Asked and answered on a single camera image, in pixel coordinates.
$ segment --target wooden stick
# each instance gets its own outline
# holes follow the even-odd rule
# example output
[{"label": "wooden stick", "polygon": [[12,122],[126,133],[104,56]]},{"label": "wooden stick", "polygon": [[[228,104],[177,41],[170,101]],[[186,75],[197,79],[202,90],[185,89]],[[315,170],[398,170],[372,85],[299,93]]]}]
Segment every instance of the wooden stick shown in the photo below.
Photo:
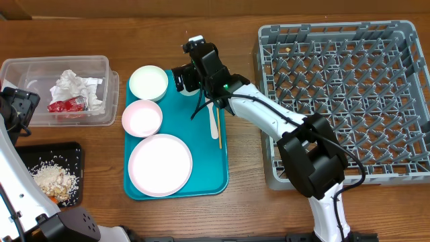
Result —
[{"label": "wooden stick", "polygon": [[218,139],[220,140],[220,149],[222,149],[222,143],[221,143],[220,109],[219,109],[219,108],[216,108],[216,118],[218,119]]}]

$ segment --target black tray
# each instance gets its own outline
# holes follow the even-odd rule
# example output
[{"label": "black tray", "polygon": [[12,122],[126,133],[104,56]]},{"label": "black tray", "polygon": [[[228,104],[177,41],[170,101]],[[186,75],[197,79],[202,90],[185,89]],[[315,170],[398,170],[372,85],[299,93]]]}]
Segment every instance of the black tray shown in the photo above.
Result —
[{"label": "black tray", "polygon": [[85,155],[79,143],[71,142],[34,145],[28,147],[17,147],[16,150],[29,171],[31,168],[39,166],[42,161],[51,160],[53,160],[52,163],[58,164],[65,169],[69,168],[70,174],[76,175],[78,178],[78,190],[75,194],[71,194],[71,198],[69,200],[64,201],[65,203],[69,202],[68,205],[65,206],[60,202],[58,207],[66,208],[80,205],[83,196],[83,169]]}]

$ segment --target gray dish rack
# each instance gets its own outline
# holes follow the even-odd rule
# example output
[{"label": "gray dish rack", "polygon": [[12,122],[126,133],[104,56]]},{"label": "gray dish rack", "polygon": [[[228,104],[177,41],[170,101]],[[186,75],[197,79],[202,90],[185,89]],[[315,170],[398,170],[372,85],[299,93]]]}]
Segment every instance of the gray dish rack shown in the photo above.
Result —
[{"label": "gray dish rack", "polygon": [[[429,72],[412,23],[271,25],[258,35],[260,90],[289,110],[325,116],[365,165],[365,183],[430,182]],[[261,141],[267,185],[294,189],[276,143],[264,133]],[[345,184],[360,178],[352,160],[345,175]]]}]

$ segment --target crumpled paper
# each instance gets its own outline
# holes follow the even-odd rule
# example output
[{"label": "crumpled paper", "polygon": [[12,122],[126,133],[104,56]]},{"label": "crumpled paper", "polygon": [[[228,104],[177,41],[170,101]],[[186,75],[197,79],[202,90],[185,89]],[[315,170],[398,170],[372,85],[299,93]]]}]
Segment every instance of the crumpled paper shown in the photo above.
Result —
[{"label": "crumpled paper", "polygon": [[98,111],[102,109],[102,101],[98,100],[95,91],[97,85],[102,84],[102,82],[103,79],[77,77],[72,70],[66,70],[56,81],[56,85],[50,89],[52,95],[50,104],[82,95],[85,97],[85,104],[89,110]]}]

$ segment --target wooden table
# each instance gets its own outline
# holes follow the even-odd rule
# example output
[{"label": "wooden table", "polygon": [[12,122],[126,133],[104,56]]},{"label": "wooden table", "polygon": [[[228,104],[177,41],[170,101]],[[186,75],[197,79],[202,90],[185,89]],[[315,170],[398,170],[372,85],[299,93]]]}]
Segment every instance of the wooden table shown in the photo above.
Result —
[{"label": "wooden table", "polygon": [[[265,24],[408,19],[430,56],[430,15],[290,15],[230,18],[80,19],[0,22],[0,61],[7,58],[106,55],[120,74],[120,104],[109,127],[33,128],[19,145],[77,141],[86,151],[82,206],[100,225],[127,225],[141,236],[221,237],[311,232],[308,200],[265,185],[260,131],[226,117],[230,183],[217,196],[136,202],[123,190],[126,82],[142,65],[170,69],[189,62],[181,44],[203,34],[232,73],[253,79],[251,50]],[[363,186],[344,195],[354,231],[381,241],[430,241],[430,185]]]}]

